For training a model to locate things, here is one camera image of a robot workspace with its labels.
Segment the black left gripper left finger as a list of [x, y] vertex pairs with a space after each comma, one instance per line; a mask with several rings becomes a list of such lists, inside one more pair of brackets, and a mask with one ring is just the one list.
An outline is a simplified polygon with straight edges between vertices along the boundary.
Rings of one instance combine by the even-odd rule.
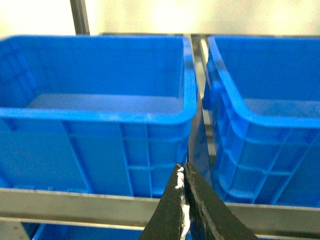
[[185, 240], [190, 226], [190, 206], [185, 197], [184, 167], [177, 163], [156, 210], [139, 239]]

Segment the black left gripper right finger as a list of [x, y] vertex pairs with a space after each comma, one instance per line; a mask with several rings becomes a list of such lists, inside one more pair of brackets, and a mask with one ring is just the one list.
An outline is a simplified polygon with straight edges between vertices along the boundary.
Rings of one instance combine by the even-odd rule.
[[185, 196], [193, 240], [257, 240], [190, 162], [184, 164]]

